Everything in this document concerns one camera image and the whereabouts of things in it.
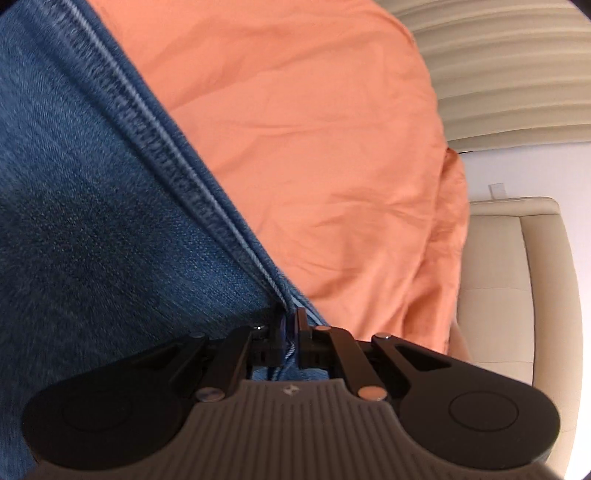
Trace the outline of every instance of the orange cloth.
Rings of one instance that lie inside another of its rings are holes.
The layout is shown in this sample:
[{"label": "orange cloth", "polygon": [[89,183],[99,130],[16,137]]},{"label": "orange cloth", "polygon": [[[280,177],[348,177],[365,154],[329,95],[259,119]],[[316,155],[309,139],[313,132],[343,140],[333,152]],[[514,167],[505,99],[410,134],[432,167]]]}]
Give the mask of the orange cloth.
[{"label": "orange cloth", "polygon": [[466,236],[414,40],[371,0],[90,0],[327,321],[445,351]]}]

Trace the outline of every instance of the beige pleated curtain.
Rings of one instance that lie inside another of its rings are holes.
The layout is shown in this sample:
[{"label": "beige pleated curtain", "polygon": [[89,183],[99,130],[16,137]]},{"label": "beige pleated curtain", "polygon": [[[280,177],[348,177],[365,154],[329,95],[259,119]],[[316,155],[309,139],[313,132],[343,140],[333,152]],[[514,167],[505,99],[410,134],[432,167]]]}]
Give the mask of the beige pleated curtain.
[{"label": "beige pleated curtain", "polygon": [[382,0],[460,151],[591,140],[591,21],[567,0]]}]

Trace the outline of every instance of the blue denim fabric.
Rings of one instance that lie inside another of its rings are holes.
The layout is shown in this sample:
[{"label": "blue denim fabric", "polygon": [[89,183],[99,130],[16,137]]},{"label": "blue denim fabric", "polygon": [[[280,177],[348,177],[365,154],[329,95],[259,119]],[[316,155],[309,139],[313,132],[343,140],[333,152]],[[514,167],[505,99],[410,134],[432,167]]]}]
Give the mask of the blue denim fabric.
[{"label": "blue denim fabric", "polygon": [[[276,304],[324,323],[83,0],[4,13],[0,478],[34,464],[20,417],[37,391],[190,330],[265,322]],[[322,376],[293,352],[278,374]]]}]

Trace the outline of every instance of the beige upholstery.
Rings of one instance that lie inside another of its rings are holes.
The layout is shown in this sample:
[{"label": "beige upholstery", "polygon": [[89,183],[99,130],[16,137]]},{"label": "beige upholstery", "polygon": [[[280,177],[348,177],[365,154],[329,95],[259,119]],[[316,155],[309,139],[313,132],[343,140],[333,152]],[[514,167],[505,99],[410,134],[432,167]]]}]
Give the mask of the beige upholstery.
[{"label": "beige upholstery", "polygon": [[452,148],[591,140],[591,22],[569,0],[378,0],[414,34]]},{"label": "beige upholstery", "polygon": [[533,384],[558,407],[561,433],[548,464],[564,476],[583,346],[577,279],[554,200],[472,203],[457,315],[475,364]]}]

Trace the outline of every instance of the beige leather sofa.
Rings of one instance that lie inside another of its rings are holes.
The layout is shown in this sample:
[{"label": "beige leather sofa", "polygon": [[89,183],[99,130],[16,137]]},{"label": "beige leather sofa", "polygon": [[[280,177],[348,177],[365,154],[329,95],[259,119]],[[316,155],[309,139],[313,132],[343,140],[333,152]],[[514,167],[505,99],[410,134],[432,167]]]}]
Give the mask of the beige leather sofa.
[{"label": "beige leather sofa", "polygon": [[553,199],[472,203],[457,318],[475,364],[533,384],[554,401],[561,430],[548,465],[564,476],[579,411],[582,324]]}]

